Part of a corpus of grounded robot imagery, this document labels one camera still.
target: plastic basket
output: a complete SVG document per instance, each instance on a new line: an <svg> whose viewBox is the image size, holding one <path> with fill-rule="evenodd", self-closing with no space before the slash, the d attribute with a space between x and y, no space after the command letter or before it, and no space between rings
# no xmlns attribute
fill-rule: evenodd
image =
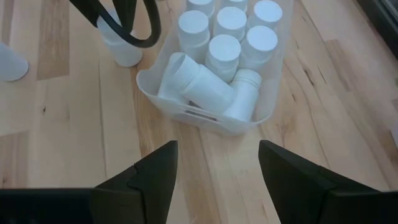
<svg viewBox="0 0 398 224"><path fill-rule="evenodd" d="M167 116L170 116L172 119L225 135L245 133L250 128L257 126L270 118L277 103L277 95L282 76L284 52L290 33L294 0L274 1L281 6L284 12L282 19L275 28L279 43L272 55L272 58L260 72L262 83L259 90L259 99L257 101L256 109L253 112L251 122L239 121L195 106L183 105L172 100L157 97L160 83L162 81L162 75L169 61L169 57L174 52L180 52L175 24L169 30L169 34L164 42L162 50L158 54L155 64L150 69L141 70L138 73L137 85L140 91L142 91L148 99L158 107L158 109ZM256 0L249 0L248 15L252 13L253 5L256 2ZM184 11L185 5L182 5L181 8L182 10L180 11L180 14Z"/></svg>

